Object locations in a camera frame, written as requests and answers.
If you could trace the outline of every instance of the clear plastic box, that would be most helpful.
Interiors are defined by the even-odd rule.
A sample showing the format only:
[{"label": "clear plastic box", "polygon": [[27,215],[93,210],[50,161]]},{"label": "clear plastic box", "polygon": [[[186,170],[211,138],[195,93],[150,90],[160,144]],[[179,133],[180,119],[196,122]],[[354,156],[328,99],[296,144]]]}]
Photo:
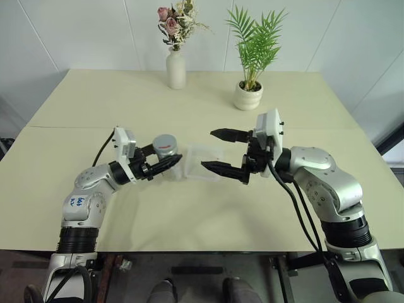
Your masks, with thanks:
[{"label": "clear plastic box", "polygon": [[184,175],[190,179],[219,181],[220,176],[204,168],[201,161],[222,161],[223,158],[224,151],[220,147],[192,144],[188,148]]}]

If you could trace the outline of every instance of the person's foot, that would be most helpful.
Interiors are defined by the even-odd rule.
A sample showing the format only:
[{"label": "person's foot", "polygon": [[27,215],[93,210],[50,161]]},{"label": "person's foot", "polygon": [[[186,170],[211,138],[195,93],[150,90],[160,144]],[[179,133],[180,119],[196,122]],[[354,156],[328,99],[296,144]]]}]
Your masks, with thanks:
[{"label": "person's foot", "polygon": [[263,303],[255,290],[240,278],[226,278],[223,281],[225,303]]},{"label": "person's foot", "polygon": [[177,290],[173,281],[166,278],[154,286],[147,303],[177,303]]}]

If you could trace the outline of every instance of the pink rose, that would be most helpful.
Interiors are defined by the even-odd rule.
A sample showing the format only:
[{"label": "pink rose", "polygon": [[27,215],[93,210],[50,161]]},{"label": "pink rose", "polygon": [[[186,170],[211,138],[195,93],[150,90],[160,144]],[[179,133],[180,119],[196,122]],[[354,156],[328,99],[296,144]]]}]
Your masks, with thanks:
[{"label": "pink rose", "polygon": [[168,8],[158,8],[157,13],[158,13],[158,17],[160,17],[160,21],[165,22],[169,15],[169,9]]},{"label": "pink rose", "polygon": [[178,32],[179,25],[174,18],[169,17],[167,19],[165,22],[165,30],[170,36],[174,36]]}]

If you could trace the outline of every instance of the beige tabletop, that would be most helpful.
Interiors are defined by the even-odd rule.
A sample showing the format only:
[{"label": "beige tabletop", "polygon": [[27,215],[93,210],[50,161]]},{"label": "beige tabletop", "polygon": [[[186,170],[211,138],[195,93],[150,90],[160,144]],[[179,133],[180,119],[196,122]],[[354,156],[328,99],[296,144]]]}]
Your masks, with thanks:
[{"label": "beige tabletop", "polygon": [[[284,146],[317,146],[330,152],[340,168],[362,184],[365,214],[381,248],[404,247],[404,190],[321,76],[264,74],[264,98],[251,112],[231,105],[239,77],[189,73],[187,88],[173,91],[164,85],[162,73],[70,71],[0,162],[0,249],[56,248],[62,202],[116,124],[132,129],[140,146],[172,133],[184,157],[190,143],[201,143],[223,148],[225,161],[239,166],[246,145],[220,141],[209,132],[252,129],[256,116],[272,107],[278,107],[286,123]],[[109,145],[99,163],[113,159]],[[123,186],[114,195],[98,250],[311,247],[291,201],[272,178],[252,175],[245,186],[224,178],[172,182],[158,176]]]}]

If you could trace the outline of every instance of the white flower pot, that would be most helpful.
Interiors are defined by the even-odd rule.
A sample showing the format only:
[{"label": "white flower pot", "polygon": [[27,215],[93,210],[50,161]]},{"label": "white flower pot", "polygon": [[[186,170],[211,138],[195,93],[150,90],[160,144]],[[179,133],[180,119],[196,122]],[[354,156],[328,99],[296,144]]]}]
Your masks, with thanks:
[{"label": "white flower pot", "polygon": [[241,81],[237,82],[234,93],[234,105],[240,110],[253,110],[259,105],[263,96],[264,87],[256,92],[247,92],[240,87]]},{"label": "white flower pot", "polygon": [[165,61],[169,87],[180,90],[186,84],[185,59],[180,50],[170,47],[170,54]]}]

